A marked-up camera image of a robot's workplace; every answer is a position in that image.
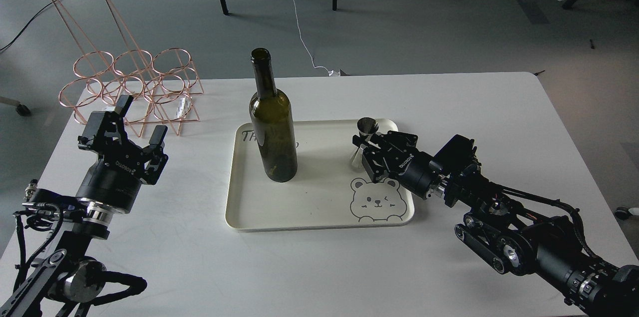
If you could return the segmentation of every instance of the bottle neck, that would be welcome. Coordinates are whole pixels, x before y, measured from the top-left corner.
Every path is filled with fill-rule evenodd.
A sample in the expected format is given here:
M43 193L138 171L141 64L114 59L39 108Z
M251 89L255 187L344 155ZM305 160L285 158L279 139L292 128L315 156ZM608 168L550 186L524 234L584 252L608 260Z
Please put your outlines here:
M258 85L258 98L272 98L278 95L276 83L271 68L271 54L265 48L251 51L251 62L255 71L255 81Z
M272 98L278 94L276 83L273 79L270 61L266 64L254 63L255 82L258 86L258 98Z

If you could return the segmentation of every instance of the white cable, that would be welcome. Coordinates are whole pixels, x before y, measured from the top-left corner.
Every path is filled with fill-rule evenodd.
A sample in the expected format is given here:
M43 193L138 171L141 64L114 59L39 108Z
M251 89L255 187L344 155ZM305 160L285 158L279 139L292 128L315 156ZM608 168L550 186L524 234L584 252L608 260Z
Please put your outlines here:
M295 3L295 0L293 0L293 7L295 9L295 21L297 22L297 31L300 33L300 41L304 45L304 48L306 49L306 53L308 53L310 58L311 58L311 64L313 64L313 69L319 69L321 67L322 69L326 70L326 72L330 76L331 75L331 71L329 71L326 67L324 67L324 66L315 66L315 59L313 58L313 55L311 55L311 52L309 51L309 48L306 47L304 39L302 39L302 29L300 28L300 19L297 16L297 4Z

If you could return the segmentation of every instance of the bottle opening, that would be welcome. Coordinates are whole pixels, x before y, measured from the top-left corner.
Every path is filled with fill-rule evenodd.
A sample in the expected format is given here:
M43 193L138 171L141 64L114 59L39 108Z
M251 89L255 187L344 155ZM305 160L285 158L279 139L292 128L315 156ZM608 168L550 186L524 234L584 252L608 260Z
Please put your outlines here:
M271 54L265 48L256 48L251 51L251 61L256 62L260 60L270 60Z

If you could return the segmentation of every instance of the white table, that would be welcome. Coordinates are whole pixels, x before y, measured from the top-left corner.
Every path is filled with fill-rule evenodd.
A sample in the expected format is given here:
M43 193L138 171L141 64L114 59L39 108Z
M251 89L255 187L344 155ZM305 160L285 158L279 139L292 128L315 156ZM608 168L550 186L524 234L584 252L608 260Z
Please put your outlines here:
M238 233L224 211L233 140L249 121L252 79L206 80L195 104L202 121L169 131L158 185L142 186L129 215L89 255L108 269L144 277L135 297L92 316L433 316L579 315L538 276L501 276L453 233L468 208L416 199L413 221L386 228ZM386 117L434 154L454 134L476 140L490 180L581 209L593 250L637 264L613 215L535 76L529 73L286 78L276 81L294 119ZM71 121L39 186L75 194L94 155L79 151ZM145 140L135 140L144 144ZM561 210L534 203L545 215ZM30 249L36 242L29 240ZM0 297L11 295L15 237L0 261ZM45 316L57 303L46 303Z

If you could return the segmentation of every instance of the chair wheel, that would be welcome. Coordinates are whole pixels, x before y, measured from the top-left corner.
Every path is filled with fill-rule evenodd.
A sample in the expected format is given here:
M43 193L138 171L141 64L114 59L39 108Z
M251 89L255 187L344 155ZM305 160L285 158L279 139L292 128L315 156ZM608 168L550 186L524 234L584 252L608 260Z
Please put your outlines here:
M23 104L18 105L15 110L18 112L18 115L20 116L30 116L31 115L31 111L29 110L28 107L24 106Z
M620 220L627 220L630 216L630 210L627 207L618 207L615 211L615 217Z

